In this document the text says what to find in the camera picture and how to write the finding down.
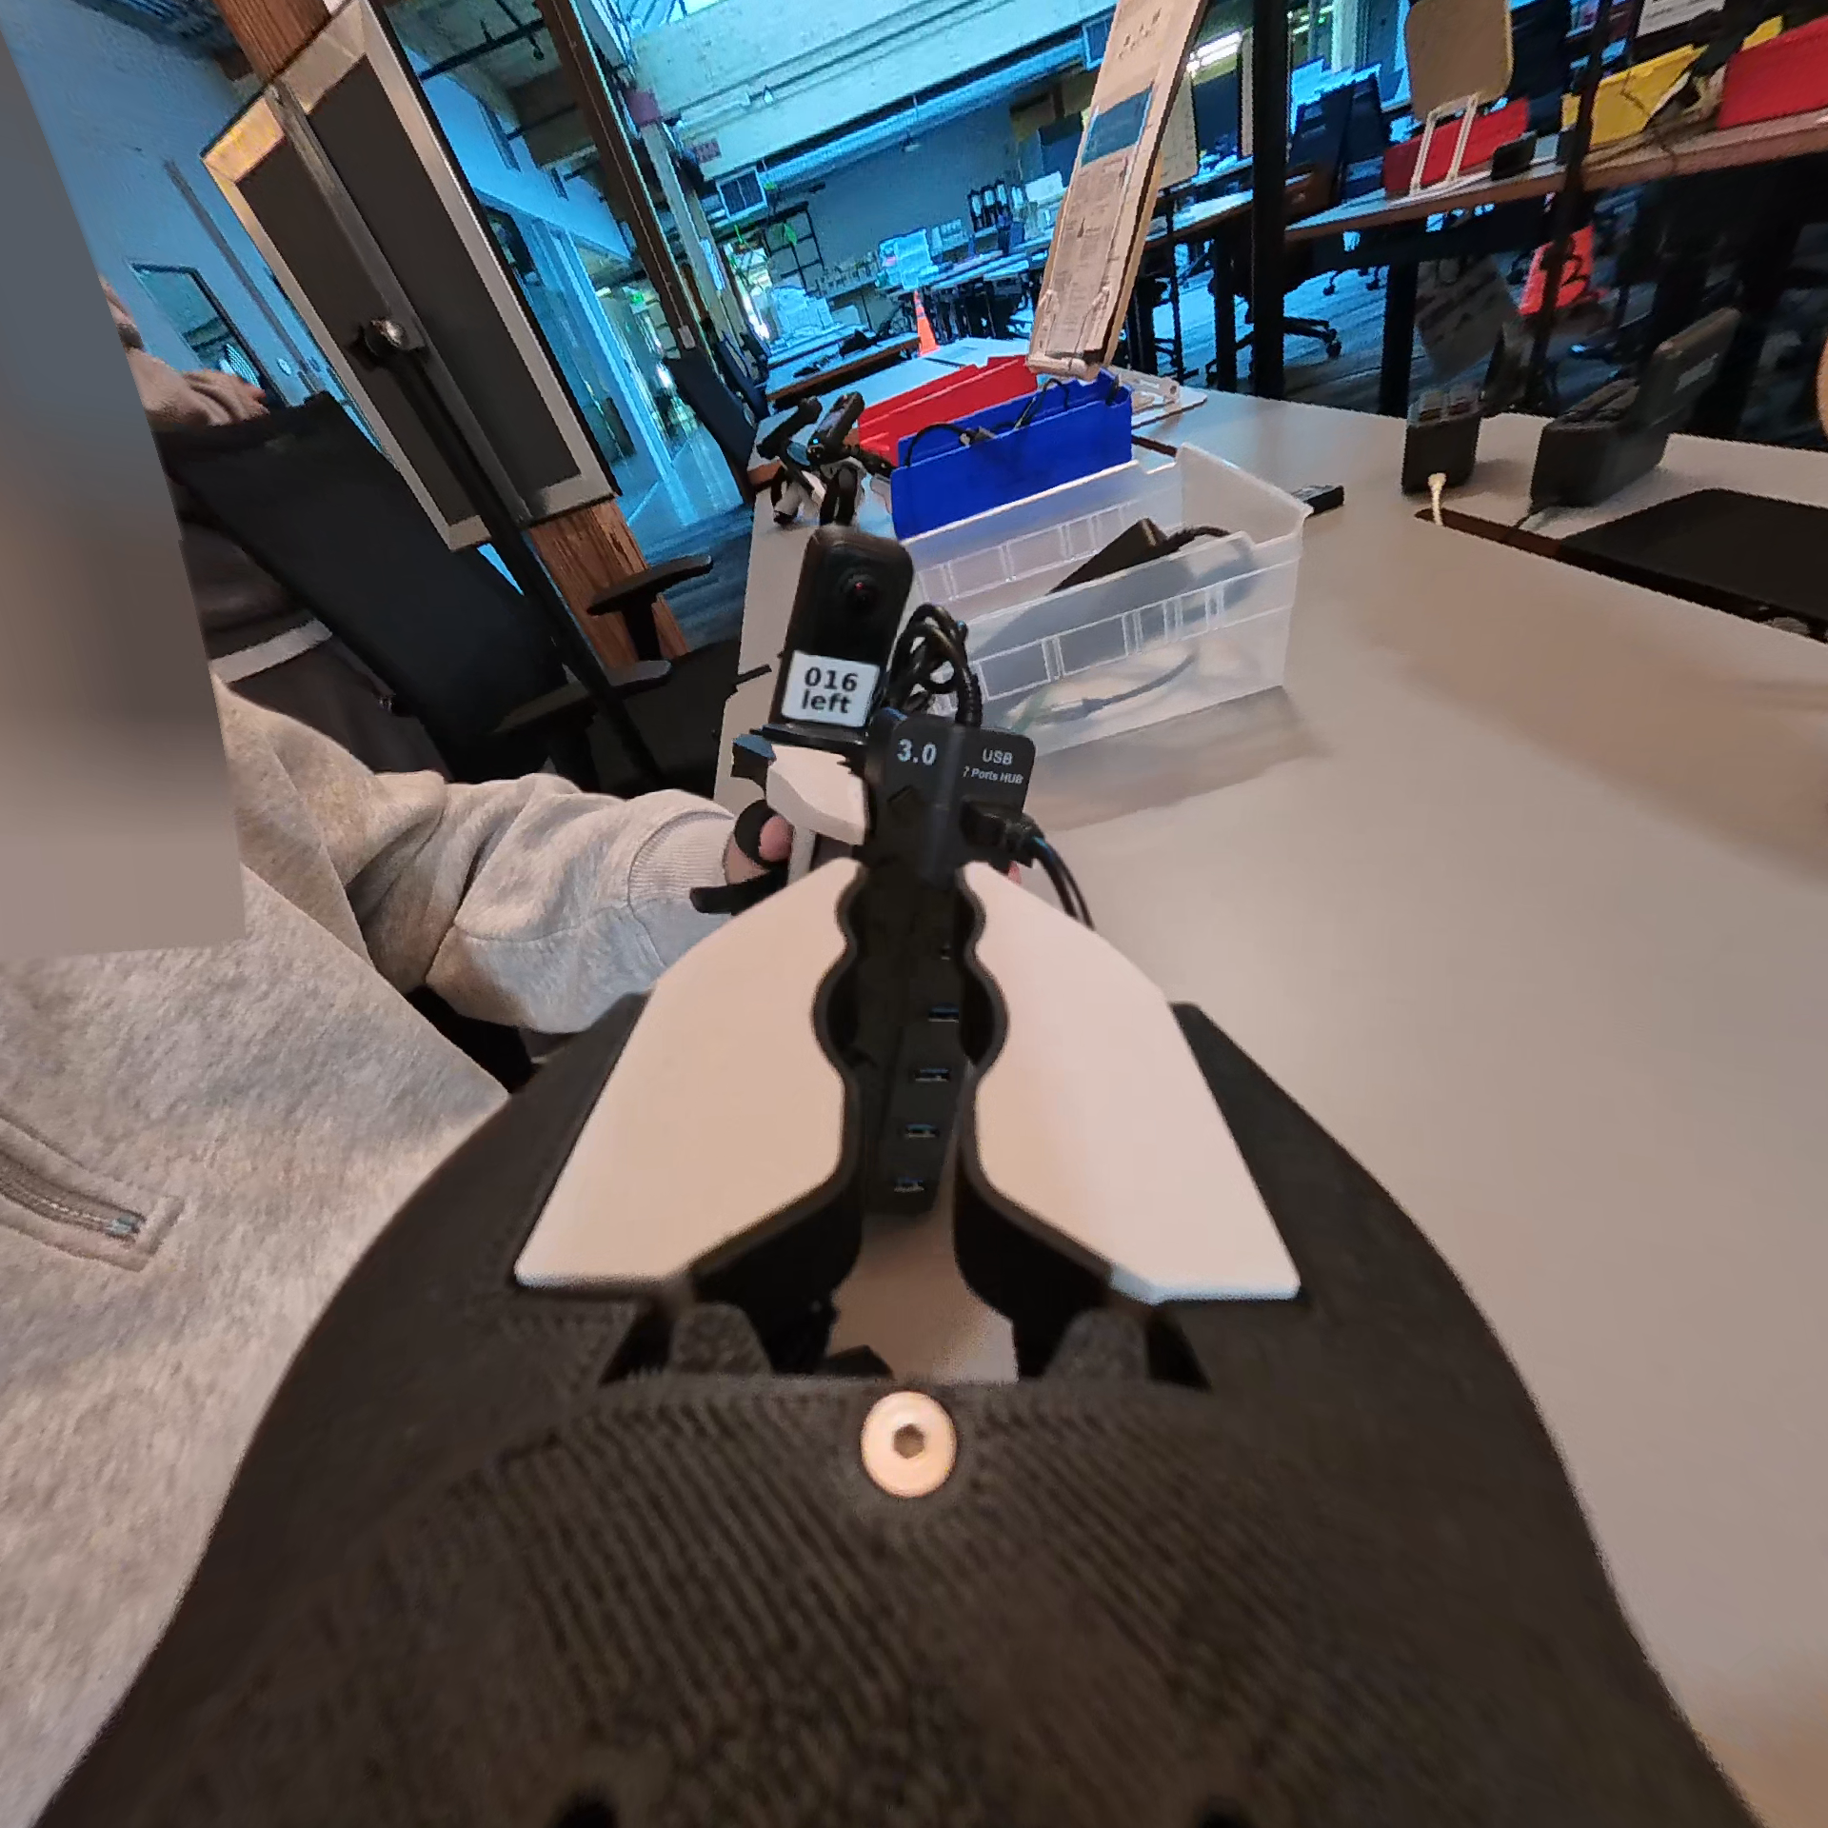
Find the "black USB hub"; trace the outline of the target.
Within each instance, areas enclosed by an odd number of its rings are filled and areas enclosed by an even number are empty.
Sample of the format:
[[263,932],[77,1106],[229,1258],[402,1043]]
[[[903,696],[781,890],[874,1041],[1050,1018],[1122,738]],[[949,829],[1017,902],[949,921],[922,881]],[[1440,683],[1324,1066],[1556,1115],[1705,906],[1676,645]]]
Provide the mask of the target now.
[[863,879],[844,919],[855,944],[842,1050],[861,1088],[861,1201],[913,1220],[941,1195],[972,1071],[992,1037],[992,993],[970,963],[981,923],[968,862],[1008,862],[1004,820],[1025,810],[1031,738],[939,715],[882,711],[865,748]]

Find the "small black charger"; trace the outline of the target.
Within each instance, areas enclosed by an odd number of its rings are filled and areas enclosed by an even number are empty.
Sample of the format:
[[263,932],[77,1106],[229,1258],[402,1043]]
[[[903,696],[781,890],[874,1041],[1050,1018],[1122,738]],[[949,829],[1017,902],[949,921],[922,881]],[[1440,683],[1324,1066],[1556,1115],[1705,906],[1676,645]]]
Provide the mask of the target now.
[[1411,407],[1400,466],[1400,490],[1423,496],[1465,487],[1476,468],[1489,390],[1480,380],[1427,390]]

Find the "blue plastic bin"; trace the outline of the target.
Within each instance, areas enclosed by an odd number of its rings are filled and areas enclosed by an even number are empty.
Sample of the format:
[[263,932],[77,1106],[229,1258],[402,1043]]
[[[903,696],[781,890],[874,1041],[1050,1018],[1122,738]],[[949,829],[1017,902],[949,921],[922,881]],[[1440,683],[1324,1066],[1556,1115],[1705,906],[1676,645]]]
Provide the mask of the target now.
[[1036,391],[905,435],[888,479],[893,534],[991,513],[1131,462],[1131,388],[1114,371],[1050,376]]

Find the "black power adapter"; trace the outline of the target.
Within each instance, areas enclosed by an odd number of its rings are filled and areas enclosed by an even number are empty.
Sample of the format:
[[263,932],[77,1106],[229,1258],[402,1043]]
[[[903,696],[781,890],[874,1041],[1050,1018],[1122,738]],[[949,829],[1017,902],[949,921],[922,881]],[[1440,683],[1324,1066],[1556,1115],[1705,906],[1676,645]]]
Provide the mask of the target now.
[[1231,536],[1231,529],[1223,525],[1196,523],[1170,530],[1152,515],[1143,515],[1131,521],[1120,534],[1112,536],[1109,544],[1084,563],[1061,576],[1050,591],[1067,591],[1088,582],[1105,582],[1173,555],[1198,540],[1225,536]]

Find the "large black charger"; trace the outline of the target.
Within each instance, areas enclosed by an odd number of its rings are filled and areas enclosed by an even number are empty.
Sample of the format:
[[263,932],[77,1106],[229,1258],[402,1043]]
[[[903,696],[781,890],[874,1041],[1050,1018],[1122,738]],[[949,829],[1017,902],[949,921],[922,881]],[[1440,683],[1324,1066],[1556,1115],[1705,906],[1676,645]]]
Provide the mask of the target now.
[[1739,332],[1718,308],[1661,340],[1636,378],[1613,380],[1543,426],[1529,511],[1592,508],[1649,475],[1695,414]]

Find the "red storage bin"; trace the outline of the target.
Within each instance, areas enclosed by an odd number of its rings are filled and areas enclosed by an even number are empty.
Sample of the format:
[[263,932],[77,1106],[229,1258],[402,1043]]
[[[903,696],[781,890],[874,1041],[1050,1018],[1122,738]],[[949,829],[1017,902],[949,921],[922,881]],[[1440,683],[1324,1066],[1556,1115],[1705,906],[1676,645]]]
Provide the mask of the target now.
[[1727,60],[1716,129],[1767,125],[1827,112],[1827,16],[1748,37]]

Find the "yellow plastic bin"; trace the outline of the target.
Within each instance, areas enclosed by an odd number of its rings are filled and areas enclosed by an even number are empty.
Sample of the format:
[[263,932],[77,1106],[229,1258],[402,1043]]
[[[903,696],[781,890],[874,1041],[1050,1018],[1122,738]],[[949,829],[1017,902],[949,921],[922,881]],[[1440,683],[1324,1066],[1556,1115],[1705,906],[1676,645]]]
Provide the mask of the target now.
[[1594,94],[1588,152],[1651,131],[1657,115],[1680,102],[1701,56],[1703,45],[1689,43],[1604,75]]

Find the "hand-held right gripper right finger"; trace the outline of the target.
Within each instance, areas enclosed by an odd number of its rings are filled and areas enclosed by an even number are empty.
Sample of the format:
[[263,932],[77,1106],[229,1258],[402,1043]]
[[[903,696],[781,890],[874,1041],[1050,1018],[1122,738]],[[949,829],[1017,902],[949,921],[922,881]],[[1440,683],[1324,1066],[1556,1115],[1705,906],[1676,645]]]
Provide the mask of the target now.
[[1143,1305],[1291,1300],[1290,1246],[1166,993],[994,866],[968,866],[966,894],[1004,1018],[972,1107],[987,1195]]

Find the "black office chair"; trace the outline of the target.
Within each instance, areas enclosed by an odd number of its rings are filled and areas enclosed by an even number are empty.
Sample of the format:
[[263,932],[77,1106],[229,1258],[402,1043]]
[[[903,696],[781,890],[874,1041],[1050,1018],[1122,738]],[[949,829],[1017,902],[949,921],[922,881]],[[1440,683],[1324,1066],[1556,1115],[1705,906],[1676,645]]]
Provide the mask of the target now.
[[734,641],[663,658],[659,599],[714,569],[682,555],[589,605],[629,620],[638,658],[608,662],[577,618],[534,605],[476,551],[456,551],[347,409],[320,393],[256,420],[160,428],[168,477],[423,723],[452,774],[511,778],[553,763],[600,791],[589,730],[621,748],[608,789],[718,778]]

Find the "black support column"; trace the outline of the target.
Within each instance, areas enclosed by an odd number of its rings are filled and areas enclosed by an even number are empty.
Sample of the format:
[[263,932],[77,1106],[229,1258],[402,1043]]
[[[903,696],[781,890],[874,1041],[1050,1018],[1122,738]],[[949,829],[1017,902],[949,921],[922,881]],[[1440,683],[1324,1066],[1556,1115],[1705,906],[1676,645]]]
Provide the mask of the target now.
[[1250,372],[1261,399],[1286,397],[1290,11],[1253,1],[1250,16]]

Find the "clear plastic bin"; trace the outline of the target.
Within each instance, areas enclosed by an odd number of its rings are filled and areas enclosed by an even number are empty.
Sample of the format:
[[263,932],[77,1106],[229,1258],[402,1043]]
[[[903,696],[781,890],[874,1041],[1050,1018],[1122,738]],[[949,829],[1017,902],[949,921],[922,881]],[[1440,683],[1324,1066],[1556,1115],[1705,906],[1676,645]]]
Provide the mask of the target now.
[[[1231,536],[1050,591],[1143,517]],[[1284,487],[1185,445],[907,548],[914,599],[968,628],[983,723],[1052,753],[1278,689],[1310,517]]]

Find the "black and white device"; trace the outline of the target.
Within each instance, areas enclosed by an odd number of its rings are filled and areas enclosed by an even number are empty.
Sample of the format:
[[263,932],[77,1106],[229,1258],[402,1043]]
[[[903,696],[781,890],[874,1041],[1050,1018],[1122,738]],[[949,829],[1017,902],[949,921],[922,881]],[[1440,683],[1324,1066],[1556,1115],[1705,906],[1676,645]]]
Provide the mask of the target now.
[[890,471],[861,439],[863,412],[863,393],[848,390],[831,405],[815,395],[800,399],[766,426],[753,454],[768,470],[775,527],[787,530],[812,511],[821,527],[857,525],[871,477]]

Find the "person's left forearm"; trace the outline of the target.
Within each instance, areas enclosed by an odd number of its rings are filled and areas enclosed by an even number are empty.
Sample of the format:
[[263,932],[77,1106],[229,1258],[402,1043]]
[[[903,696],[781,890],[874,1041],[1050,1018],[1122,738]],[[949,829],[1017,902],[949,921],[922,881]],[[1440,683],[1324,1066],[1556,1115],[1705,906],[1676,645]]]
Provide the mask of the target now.
[[711,799],[374,770],[307,723],[214,696],[242,866],[400,993],[572,1035],[720,925],[692,900],[734,856],[735,820]]

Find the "person's grey sweatshirt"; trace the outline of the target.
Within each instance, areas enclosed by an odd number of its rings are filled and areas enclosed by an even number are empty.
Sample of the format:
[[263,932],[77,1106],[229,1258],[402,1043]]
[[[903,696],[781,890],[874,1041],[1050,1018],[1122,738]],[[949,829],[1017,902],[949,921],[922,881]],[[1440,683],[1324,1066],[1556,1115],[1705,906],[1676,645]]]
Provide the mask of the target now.
[[240,892],[219,946],[4,965],[4,1823],[149,1656],[339,1279],[505,1098],[244,862]]

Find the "grey framed board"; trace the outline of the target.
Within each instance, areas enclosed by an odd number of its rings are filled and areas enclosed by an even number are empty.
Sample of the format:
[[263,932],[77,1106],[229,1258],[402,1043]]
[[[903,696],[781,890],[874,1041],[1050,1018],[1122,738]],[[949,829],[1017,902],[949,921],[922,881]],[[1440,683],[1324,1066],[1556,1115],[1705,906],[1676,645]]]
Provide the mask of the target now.
[[379,449],[446,542],[486,521],[370,348],[387,319],[520,527],[615,479],[513,281],[444,127],[374,3],[337,3],[202,163]]

